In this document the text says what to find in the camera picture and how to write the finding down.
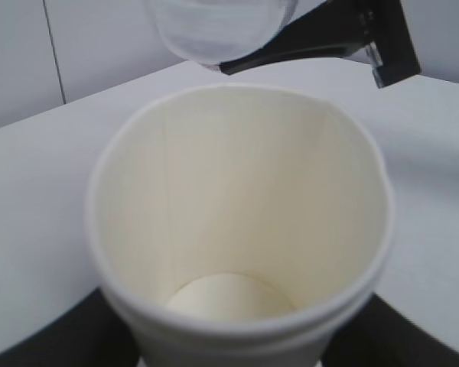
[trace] paper cup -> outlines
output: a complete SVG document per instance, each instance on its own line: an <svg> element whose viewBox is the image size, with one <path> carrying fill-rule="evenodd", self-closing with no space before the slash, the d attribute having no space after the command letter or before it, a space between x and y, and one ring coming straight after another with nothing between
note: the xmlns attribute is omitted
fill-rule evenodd
<svg viewBox="0 0 459 367"><path fill-rule="evenodd" d="M309 367L392 231L376 145L329 102L207 86L152 103L88 195L101 288L152 367Z"/></svg>

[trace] white table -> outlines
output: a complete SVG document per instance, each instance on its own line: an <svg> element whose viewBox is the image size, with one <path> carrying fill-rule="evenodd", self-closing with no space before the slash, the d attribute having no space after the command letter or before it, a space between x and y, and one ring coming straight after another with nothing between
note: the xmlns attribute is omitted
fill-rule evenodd
<svg viewBox="0 0 459 367"><path fill-rule="evenodd" d="M459 85L422 76L376 89L367 65L303 60L227 77L182 63L0 129L0 352L97 286L83 197L99 152L136 109L189 86L287 86L355 114L385 152L396 246L378 293L459 352Z"/></svg>

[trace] cup bottom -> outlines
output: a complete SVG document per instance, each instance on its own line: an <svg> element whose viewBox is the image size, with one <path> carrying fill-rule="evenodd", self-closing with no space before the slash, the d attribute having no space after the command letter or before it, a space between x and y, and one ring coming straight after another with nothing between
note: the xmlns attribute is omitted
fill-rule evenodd
<svg viewBox="0 0 459 367"><path fill-rule="evenodd" d="M182 287L167 308L197 319L238 323L295 311L292 302L270 284L247 275L221 273Z"/></svg>
<svg viewBox="0 0 459 367"><path fill-rule="evenodd" d="M137 367L150 367L149 365L146 365L142 359L139 360L138 366ZM323 367L321 362L318 362L318 364L315 367Z"/></svg>

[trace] dark surface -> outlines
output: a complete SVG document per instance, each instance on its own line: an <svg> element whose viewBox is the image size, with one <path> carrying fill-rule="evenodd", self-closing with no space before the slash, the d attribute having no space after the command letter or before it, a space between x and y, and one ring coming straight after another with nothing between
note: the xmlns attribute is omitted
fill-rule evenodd
<svg viewBox="0 0 459 367"><path fill-rule="evenodd" d="M69 313L0 355L0 367L136 367L128 328L94 291ZM332 340L324 367L459 367L459 355L374 296Z"/></svg>

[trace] cup rim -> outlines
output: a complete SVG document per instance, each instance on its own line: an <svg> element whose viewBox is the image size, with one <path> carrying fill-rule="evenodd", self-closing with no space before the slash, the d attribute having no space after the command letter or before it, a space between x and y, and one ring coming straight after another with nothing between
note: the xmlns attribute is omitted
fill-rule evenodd
<svg viewBox="0 0 459 367"><path fill-rule="evenodd" d="M294 313L282 315L279 317L256 320L247 323L215 323L207 320L198 320L172 310L168 310L154 303L146 302L142 297L130 292L127 287L122 285L122 280L116 276L108 258L104 255L100 245L99 234L96 224L96 191L100 184L100 178L103 175L109 159L118 146L119 142L134 128L142 117L153 108L163 105L171 100L176 100L186 95L207 91L211 89L253 89L255 91L273 91L285 93L292 96L313 99L315 102L324 102L342 112L349 120L352 126L366 139L369 149L373 154L373 160L379 171L379 179L382 182L386 195L386 223L382 238L375 255L373 256L366 269L360 276L343 292L330 297L310 308L297 310ZM283 334L292 330L302 329L313 323L320 323L331 314L339 313L340 310L348 303L353 301L361 291L370 286L371 280L375 279L381 272L383 264L387 259L392 248L392 233L395 222L396 206L392 184L386 172L386 164L383 153L372 135L352 116L349 112L345 113L335 101L329 102L325 99L310 96L307 93L296 91L279 86L267 86L255 83L217 83L205 86L195 86L182 91L169 94L168 96L156 99L134 113L127 122L115 133L114 137L107 144L100 154L98 161L93 168L88 189L86 194L86 229L88 239L88 250L96 270L99 272L101 284L109 292L122 300L138 315L147 317L151 323L158 324L165 329L179 330L179 332L189 333L204 338L227 338L227 339L251 339L257 336L271 336Z"/></svg>

